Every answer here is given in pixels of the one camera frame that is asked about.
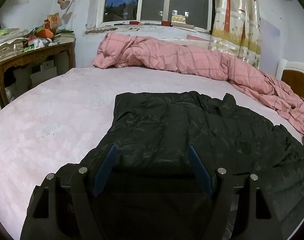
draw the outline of wooden table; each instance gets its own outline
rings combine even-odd
[[[0,94],[3,101],[3,106],[9,104],[9,100],[6,95],[5,87],[4,87],[4,73],[8,68],[24,66],[32,62],[35,62],[37,64],[43,63],[47,59],[47,57],[59,54],[64,51],[68,53],[69,70],[70,70],[71,68],[73,68],[74,65],[73,42],[30,50],[28,52],[22,53],[20,55],[17,55],[15,57],[0,62]]]

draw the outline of metal screw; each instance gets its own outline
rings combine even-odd
[[[250,177],[251,177],[251,179],[253,179],[253,180],[258,180],[258,178],[259,178],[256,174],[251,174]]]
[[[79,168],[79,173],[81,174],[86,173],[87,171],[88,169],[86,167]]]
[[[47,179],[53,179],[54,178],[54,174],[53,173],[49,173],[47,176],[46,176]]]
[[[218,173],[220,173],[220,174],[226,174],[227,170],[225,168],[218,168]]]

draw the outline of window frame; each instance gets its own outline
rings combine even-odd
[[[124,24],[124,25],[130,24],[130,20],[103,22],[105,2],[106,2],[106,0],[98,0],[98,9],[97,9],[97,17],[96,17],[96,25],[95,25],[96,28],[114,26],[115,24]],[[167,21],[168,20],[169,9],[170,9],[170,0],[164,0],[162,21]],[[153,24],[161,25],[161,21],[141,20],[141,11],[142,11],[142,0],[138,0],[138,10],[137,10],[136,20],[131,20],[131,21],[137,21],[137,22],[140,22],[140,23],[153,23]],[[211,21],[212,21],[212,0],[208,0],[208,16],[207,16],[207,18],[208,18],[207,28],[204,29],[204,28],[199,28],[199,27],[195,26],[194,31],[201,31],[201,32],[210,31]]]

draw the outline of white bed frame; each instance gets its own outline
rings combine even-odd
[[[304,74],[304,63],[281,59],[276,70],[276,78],[281,80],[284,70],[295,70]]]

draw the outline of stack of papers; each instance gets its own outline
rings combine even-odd
[[[9,33],[0,36],[0,62],[21,54],[23,43],[27,41],[23,37],[28,34],[28,30],[18,28],[8,30]]]
[[[179,22],[171,22],[171,26],[194,29],[194,25],[189,25],[189,24],[179,23]]]
[[[75,35],[73,31],[67,29],[61,29],[56,32],[56,35],[53,38],[53,42],[58,42],[59,44],[74,42]]]

